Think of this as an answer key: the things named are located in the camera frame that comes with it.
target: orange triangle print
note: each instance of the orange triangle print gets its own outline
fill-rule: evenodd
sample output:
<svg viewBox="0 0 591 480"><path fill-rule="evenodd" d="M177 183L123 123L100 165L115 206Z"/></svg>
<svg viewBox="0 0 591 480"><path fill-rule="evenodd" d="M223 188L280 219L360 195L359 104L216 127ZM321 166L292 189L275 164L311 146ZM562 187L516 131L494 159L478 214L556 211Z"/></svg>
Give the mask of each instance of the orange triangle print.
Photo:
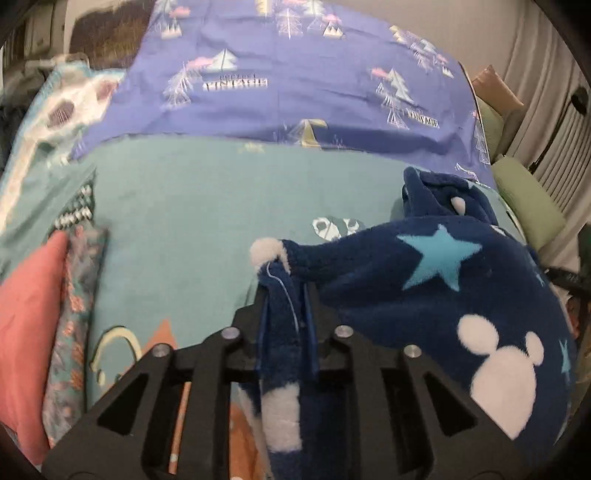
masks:
<svg viewBox="0 0 591 480"><path fill-rule="evenodd" d="M145 355L146 352L150 351L150 349L157 343L167 343L175 350L178 348L177 341L173 336L173 330L170 327L170 321L168 319L163 320L162 323L160 323L158 329L154 332L150 340L148 340L148 343L142 348L142 353Z"/></svg>

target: green pillow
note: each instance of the green pillow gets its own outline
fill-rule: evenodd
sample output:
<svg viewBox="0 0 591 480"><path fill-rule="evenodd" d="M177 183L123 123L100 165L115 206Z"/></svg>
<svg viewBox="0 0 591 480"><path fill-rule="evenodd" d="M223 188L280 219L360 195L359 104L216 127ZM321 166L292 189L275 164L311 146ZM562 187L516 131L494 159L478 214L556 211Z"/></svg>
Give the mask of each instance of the green pillow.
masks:
<svg viewBox="0 0 591 480"><path fill-rule="evenodd" d="M501 197L515 212L528 243L539 251L556 238L566 220L532 174L511 157L499 157L492 172Z"/></svg>
<svg viewBox="0 0 591 480"><path fill-rule="evenodd" d="M499 147L501 136L503 134L503 127L505 122L493 107L476 97L478 102L478 109L482 117L482 125L484 126L484 136L486 138L486 146L488 147L488 153L491 157L491 163L495 159L496 149Z"/></svg>

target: wall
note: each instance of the wall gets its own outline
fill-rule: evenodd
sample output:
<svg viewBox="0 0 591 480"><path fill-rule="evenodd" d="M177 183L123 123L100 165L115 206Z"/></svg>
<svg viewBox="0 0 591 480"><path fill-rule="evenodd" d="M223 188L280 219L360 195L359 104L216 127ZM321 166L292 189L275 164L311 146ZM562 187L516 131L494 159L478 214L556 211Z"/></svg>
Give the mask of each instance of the wall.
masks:
<svg viewBox="0 0 591 480"><path fill-rule="evenodd" d="M461 61L470 77L488 65L503 76L530 0L333 0L430 40Z"/></svg>

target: teal bedsheet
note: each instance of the teal bedsheet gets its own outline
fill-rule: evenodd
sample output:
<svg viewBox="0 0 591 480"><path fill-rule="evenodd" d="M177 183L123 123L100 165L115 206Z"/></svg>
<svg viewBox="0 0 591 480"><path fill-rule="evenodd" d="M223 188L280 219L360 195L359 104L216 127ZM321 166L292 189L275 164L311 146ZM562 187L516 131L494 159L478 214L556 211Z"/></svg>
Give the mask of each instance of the teal bedsheet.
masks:
<svg viewBox="0 0 591 480"><path fill-rule="evenodd" d="M244 141L153 136L100 146L80 164L34 164L0 237L5 278L47 236L64 205L95 174L95 221L110 230L89 339L125 326L144 345L165 319L179 347L228 325L256 285L249 248L260 237L324 242L402 213L405 163L377 155ZM498 194L500 225L519 233ZM105 346L96 401L133 360L127 340Z"/></svg>

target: metal screw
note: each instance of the metal screw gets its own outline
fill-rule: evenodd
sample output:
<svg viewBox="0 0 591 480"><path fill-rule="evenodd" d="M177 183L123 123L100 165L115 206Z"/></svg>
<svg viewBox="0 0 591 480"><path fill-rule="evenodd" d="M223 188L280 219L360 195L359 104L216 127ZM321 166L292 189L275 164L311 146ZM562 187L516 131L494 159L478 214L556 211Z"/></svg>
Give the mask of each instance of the metal screw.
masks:
<svg viewBox="0 0 591 480"><path fill-rule="evenodd" d="M423 353L418 345L413 345L412 343L404 347L403 351L404 355L406 355L409 358L418 358Z"/></svg>
<svg viewBox="0 0 591 480"><path fill-rule="evenodd" d="M225 340L234 340L235 338L240 337L240 330L236 327L226 327L222 330L222 337Z"/></svg>
<svg viewBox="0 0 591 480"><path fill-rule="evenodd" d="M162 358L170 353L170 347L166 343L158 343L152 347L152 355Z"/></svg>
<svg viewBox="0 0 591 480"><path fill-rule="evenodd" d="M353 335L353 329L349 325L339 325L335 328L335 335L339 338L349 338Z"/></svg>

